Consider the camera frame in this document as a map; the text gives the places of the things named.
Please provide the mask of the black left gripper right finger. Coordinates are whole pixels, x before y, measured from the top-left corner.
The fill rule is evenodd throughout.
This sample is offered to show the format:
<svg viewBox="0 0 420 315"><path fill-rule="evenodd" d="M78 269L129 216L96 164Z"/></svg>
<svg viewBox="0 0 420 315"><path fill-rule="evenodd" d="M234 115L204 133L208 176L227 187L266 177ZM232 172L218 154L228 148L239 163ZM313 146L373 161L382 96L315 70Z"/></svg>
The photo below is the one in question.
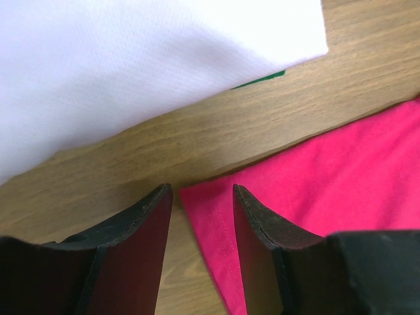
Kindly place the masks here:
<svg viewBox="0 0 420 315"><path fill-rule="evenodd" d="M419 231L313 234L235 185L249 314L418 314Z"/></svg>

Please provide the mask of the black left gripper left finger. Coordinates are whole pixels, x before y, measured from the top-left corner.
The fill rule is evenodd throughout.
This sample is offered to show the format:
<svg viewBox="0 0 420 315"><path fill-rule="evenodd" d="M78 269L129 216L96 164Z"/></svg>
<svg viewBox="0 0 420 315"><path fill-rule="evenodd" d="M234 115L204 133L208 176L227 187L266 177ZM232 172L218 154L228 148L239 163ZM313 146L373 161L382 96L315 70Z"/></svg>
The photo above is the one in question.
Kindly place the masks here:
<svg viewBox="0 0 420 315"><path fill-rule="evenodd" d="M169 184L60 243L1 238L2 314L153 314L173 204Z"/></svg>

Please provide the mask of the pink t shirt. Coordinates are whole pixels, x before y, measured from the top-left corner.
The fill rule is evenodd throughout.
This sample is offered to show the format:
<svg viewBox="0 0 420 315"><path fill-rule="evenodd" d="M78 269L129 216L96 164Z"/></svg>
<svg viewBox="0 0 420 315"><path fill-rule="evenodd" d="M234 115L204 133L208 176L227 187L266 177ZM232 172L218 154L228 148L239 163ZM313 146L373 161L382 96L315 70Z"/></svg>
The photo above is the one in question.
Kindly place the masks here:
<svg viewBox="0 0 420 315"><path fill-rule="evenodd" d="M419 100L318 135L237 173L182 188L181 202L229 314L245 314L235 184L321 236L419 228Z"/></svg>

